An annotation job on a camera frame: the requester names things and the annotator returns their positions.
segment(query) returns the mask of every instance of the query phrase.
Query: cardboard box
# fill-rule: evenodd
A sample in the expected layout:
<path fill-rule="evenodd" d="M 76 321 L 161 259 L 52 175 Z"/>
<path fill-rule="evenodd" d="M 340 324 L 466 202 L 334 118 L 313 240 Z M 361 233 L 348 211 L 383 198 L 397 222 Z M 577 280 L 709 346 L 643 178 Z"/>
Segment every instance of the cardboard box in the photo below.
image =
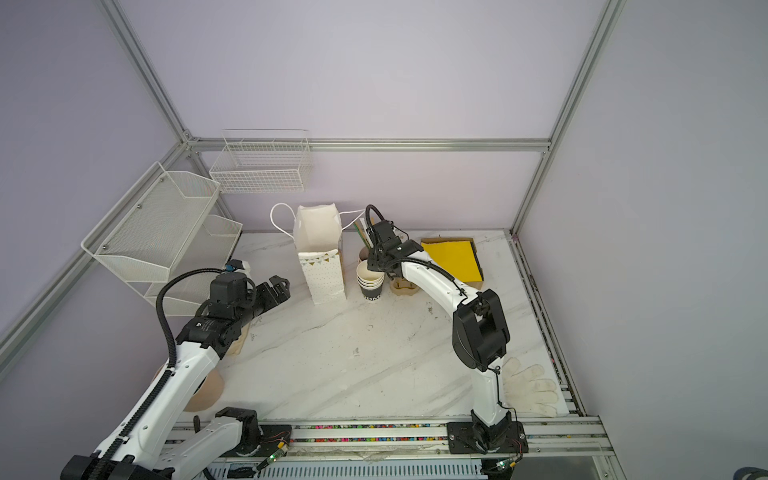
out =
<path fill-rule="evenodd" d="M 419 243 L 424 244 L 430 244 L 430 243 L 443 243 L 443 242 L 469 242 L 472 245 L 472 254 L 475 257 L 475 262 L 477 263 L 478 270 L 480 270 L 480 280 L 479 282 L 465 282 L 467 285 L 471 286 L 472 288 L 476 288 L 480 290 L 482 288 L 483 281 L 485 280 L 485 277 L 483 276 L 482 267 L 480 266 L 480 260 L 478 260 L 478 249 L 475 246 L 475 239 L 471 237 L 433 237 L 433 238 L 422 238 L 419 240 Z"/>

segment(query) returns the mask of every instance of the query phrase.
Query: yellow folder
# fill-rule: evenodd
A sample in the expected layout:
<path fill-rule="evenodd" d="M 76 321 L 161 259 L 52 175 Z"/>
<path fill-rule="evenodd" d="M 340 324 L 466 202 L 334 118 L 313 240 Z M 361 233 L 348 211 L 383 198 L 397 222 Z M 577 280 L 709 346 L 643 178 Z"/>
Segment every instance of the yellow folder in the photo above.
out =
<path fill-rule="evenodd" d="M 435 263 L 462 282 L 481 282 L 483 280 L 475 252 L 472 250 L 472 243 L 468 240 L 422 243 L 422 247 Z"/>

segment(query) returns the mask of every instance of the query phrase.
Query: paper bag handle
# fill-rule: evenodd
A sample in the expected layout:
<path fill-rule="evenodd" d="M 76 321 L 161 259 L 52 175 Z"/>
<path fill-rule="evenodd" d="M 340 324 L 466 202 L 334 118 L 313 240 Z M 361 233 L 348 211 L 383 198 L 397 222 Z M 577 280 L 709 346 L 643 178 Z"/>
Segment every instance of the paper bag handle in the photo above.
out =
<path fill-rule="evenodd" d="M 286 234 L 288 237 L 291 237 L 291 238 L 293 238 L 293 235 L 291 235 L 290 233 L 286 232 L 286 231 L 285 231 L 285 230 L 283 230 L 282 228 L 278 227 L 278 226 L 277 226 L 277 223 L 275 223 L 275 219 L 274 219 L 274 218 L 272 218 L 272 212 L 274 212 L 274 211 L 275 211 L 275 208 L 276 208 L 278 205 L 285 205 L 286 207 L 288 207 L 288 210 L 290 210 L 290 213 L 291 213 L 291 215 L 293 215 L 293 219 L 294 219 L 294 220 L 296 219 L 296 214 L 293 212 L 293 208 L 291 208 L 289 204 L 274 204 L 274 205 L 272 206 L 272 210 L 270 210 L 270 222 L 272 222 L 272 225 L 274 225 L 274 226 L 275 226 L 275 228 L 277 228 L 278 230 L 280 230 L 281 232 L 283 232 L 284 234 Z"/>
<path fill-rule="evenodd" d="M 365 211 L 366 211 L 366 209 L 363 208 L 362 210 L 350 210 L 349 212 L 339 212 L 339 215 L 343 215 L 343 214 L 359 214 L 357 217 L 355 217 L 355 220 L 352 220 L 351 222 L 349 222 L 349 224 L 347 224 L 346 227 L 342 227 L 342 230 L 346 230 L 346 229 L 350 228 L 352 226 L 352 224 L 357 221 L 358 218 L 362 217 L 362 214 Z"/>

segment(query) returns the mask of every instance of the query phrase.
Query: white marble surface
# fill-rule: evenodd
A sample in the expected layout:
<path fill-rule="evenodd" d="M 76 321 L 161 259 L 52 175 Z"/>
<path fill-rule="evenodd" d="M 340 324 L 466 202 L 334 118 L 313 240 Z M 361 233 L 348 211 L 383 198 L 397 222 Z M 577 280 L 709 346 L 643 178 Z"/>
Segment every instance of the white marble surface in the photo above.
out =
<path fill-rule="evenodd" d="M 473 237 L 485 274 L 483 289 L 501 298 L 511 340 L 507 357 L 521 369 L 541 365 L 542 378 L 557 384 L 528 297 L 504 232 L 413 231 L 411 237 Z M 250 262 L 253 278 L 280 275 L 291 298 L 255 319 L 242 352 L 217 367 L 224 378 L 210 419 L 224 406 L 255 409 L 260 419 L 394 419 L 468 415 L 471 370 L 454 354 L 451 319 L 419 292 L 396 296 L 384 290 L 369 302 L 356 285 L 362 241 L 344 233 L 346 301 L 315 306 L 296 251 L 282 233 L 245 233 L 233 258 Z M 567 415 L 560 389 L 554 404 Z M 180 420 L 190 420 L 185 414 Z"/>

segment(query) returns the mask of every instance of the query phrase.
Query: wire basket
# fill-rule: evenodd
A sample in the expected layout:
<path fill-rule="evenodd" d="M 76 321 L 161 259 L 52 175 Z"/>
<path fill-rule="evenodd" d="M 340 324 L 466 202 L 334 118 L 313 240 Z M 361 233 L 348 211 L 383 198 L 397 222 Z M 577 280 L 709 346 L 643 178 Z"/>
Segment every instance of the wire basket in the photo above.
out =
<path fill-rule="evenodd" d="M 208 215 L 203 226 L 173 275 L 198 268 L 223 268 L 230 259 L 243 224 L 218 215 Z M 198 273 L 172 286 L 163 298 L 163 308 L 168 316 L 193 316 L 202 302 L 210 295 L 210 282 L 217 273 Z M 152 305 L 165 282 L 152 283 L 143 297 Z"/>
<path fill-rule="evenodd" d="M 82 247 L 124 282 L 167 282 L 219 196 L 220 185 L 166 171 L 94 250 Z"/>
<path fill-rule="evenodd" d="M 223 130 L 210 176 L 225 194 L 303 192 L 312 172 L 304 130 Z"/>

